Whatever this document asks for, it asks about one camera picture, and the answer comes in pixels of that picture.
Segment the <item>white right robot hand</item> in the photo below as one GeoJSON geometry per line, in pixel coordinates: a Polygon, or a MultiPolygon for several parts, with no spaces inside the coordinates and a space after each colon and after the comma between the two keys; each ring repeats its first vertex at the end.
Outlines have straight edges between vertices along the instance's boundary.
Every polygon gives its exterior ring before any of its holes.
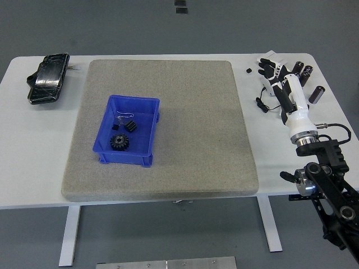
{"type": "Polygon", "coordinates": [[[318,141],[316,125],[309,119],[309,108],[299,78],[286,66],[262,58],[258,73],[271,85],[281,106],[282,122],[289,128],[289,138],[297,146],[318,141]]]}

